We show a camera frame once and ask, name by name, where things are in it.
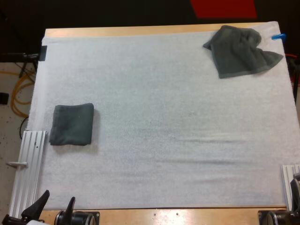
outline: black mount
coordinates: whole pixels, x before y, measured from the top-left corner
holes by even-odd
[[[46,190],[43,195],[36,200],[30,207],[26,208],[21,216],[21,219],[10,217],[8,214],[4,217],[2,224],[3,225],[26,225],[31,220],[38,220],[44,206],[46,205],[50,192]]]
[[[73,212],[75,197],[72,197],[66,210],[60,211],[54,221],[54,225],[99,225],[100,212],[75,211]]]
[[[294,174],[290,183],[292,190],[292,210],[258,211],[260,225],[299,225],[300,224],[300,173]]]

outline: wooden board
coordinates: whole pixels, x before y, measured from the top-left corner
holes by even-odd
[[[259,25],[259,22],[249,23],[217,23],[196,25],[174,25],[174,26],[145,26],[145,27],[92,27],[92,28],[63,28],[46,29],[45,37],[50,38],[73,38],[73,37],[104,37],[104,36],[127,36],[127,35],[149,35],[170,34],[218,30],[222,25],[247,28]]]
[[[101,225],[259,225],[258,210],[242,209],[138,209],[100,212]],[[40,219],[53,225],[59,211],[43,211]]]
[[[248,28],[259,24],[260,23],[231,23],[149,27],[47,29],[45,37],[72,38],[169,34],[218,30],[222,25]],[[285,208],[137,209],[92,211],[100,212],[101,225],[258,225],[257,213],[259,210],[279,209]],[[59,211],[55,210],[44,210],[40,219],[43,219],[47,224],[53,225],[58,212]]]

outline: blue clip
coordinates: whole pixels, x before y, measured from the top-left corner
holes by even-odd
[[[272,40],[276,40],[276,39],[281,39],[282,42],[284,43],[286,39],[286,34],[277,34],[272,36]]]

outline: crumpled gray towel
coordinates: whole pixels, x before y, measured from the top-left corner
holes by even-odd
[[[50,134],[51,145],[91,143],[94,105],[57,105]]]
[[[254,29],[222,26],[203,45],[211,50],[220,78],[259,73],[274,67],[283,58],[257,48],[262,37]]]

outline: concrete floor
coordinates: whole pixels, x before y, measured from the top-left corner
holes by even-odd
[[[33,70],[32,65],[28,65],[27,69]],[[0,63],[0,71],[10,71],[19,73],[21,69],[14,63]],[[18,76],[0,74],[0,92],[11,94]],[[33,86],[23,89],[18,99],[21,101],[29,101],[32,97]],[[7,166],[6,162],[17,161],[21,146],[19,137],[20,124],[23,118],[16,116],[9,105],[0,105],[0,221],[8,213],[12,187],[15,179],[15,169]],[[300,88],[298,89],[298,102],[296,104],[298,118],[300,118]],[[29,113],[30,106],[20,107],[22,112]]]

